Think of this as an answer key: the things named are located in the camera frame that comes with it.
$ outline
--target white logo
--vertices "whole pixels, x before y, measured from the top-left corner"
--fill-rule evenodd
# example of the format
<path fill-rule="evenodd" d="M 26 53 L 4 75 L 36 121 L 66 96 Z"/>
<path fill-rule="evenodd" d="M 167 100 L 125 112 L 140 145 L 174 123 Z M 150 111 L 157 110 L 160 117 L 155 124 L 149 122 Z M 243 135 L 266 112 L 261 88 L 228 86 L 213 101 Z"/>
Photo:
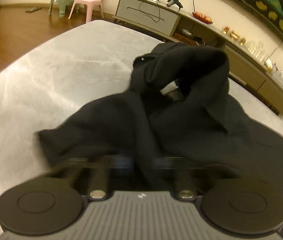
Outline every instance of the white logo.
<path fill-rule="evenodd" d="M 139 197 L 140 199 L 143 199 L 143 198 L 147 197 L 147 195 L 144 194 L 144 193 L 141 193 L 141 194 L 138 194 L 137 197 Z"/>

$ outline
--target wooden floor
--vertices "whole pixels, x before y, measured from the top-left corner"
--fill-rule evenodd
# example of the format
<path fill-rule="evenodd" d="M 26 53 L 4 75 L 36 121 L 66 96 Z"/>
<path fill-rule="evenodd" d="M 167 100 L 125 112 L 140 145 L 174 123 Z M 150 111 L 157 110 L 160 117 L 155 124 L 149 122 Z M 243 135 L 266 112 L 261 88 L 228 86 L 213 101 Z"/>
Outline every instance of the wooden floor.
<path fill-rule="evenodd" d="M 41 43 L 85 23 L 86 15 L 58 18 L 58 10 L 26 13 L 25 8 L 0 8 L 0 72 Z"/>

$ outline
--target black round disc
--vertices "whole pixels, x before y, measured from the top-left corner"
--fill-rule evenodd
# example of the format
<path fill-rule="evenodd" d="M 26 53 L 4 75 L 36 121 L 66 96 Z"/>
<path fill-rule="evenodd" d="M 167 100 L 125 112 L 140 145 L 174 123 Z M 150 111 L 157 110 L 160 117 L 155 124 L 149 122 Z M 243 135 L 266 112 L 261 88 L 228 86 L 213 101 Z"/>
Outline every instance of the black round disc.
<path fill-rule="evenodd" d="M 43 177 L 0 196 L 0 224 L 22 235 L 47 235 L 72 224 L 82 209 L 80 194 L 65 180 Z"/>
<path fill-rule="evenodd" d="M 203 196 L 201 209 L 212 224 L 236 235 L 262 236 L 283 225 L 283 196 L 255 180 L 222 180 Z"/>

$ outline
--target baseboard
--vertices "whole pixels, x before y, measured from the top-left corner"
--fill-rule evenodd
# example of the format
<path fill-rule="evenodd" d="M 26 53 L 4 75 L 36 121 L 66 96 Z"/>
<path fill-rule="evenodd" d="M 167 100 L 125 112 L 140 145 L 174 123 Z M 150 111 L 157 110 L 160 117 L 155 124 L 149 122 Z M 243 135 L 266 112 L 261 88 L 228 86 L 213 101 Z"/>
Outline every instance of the baseboard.
<path fill-rule="evenodd" d="M 10 4 L 0 4 L 2 8 L 20 8 L 20 7 L 42 7 L 42 8 L 49 8 L 49 3 L 10 3 Z M 53 8 L 58 8 L 57 4 L 53 4 Z M 71 10 L 71 5 L 67 6 L 67 11 Z M 79 12 L 86 13 L 84 7 L 79 8 Z M 100 12 L 97 10 L 92 11 L 93 16 L 101 17 Z M 108 20 L 113 20 L 113 14 L 104 12 L 104 17 Z"/>

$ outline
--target ridged surface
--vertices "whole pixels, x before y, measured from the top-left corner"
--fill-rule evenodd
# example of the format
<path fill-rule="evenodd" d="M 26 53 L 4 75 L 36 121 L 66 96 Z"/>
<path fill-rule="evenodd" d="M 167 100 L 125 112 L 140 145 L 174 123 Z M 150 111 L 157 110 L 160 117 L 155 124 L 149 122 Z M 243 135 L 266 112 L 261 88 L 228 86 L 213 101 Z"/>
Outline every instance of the ridged surface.
<path fill-rule="evenodd" d="M 117 191 L 109 200 L 91 203 L 75 224 L 50 236 L 17 236 L 6 232 L 0 240 L 237 239 L 211 227 L 193 204 L 176 201 L 169 192 L 141 194 Z M 272 234 L 257 239 L 281 240 L 281 237 Z"/>

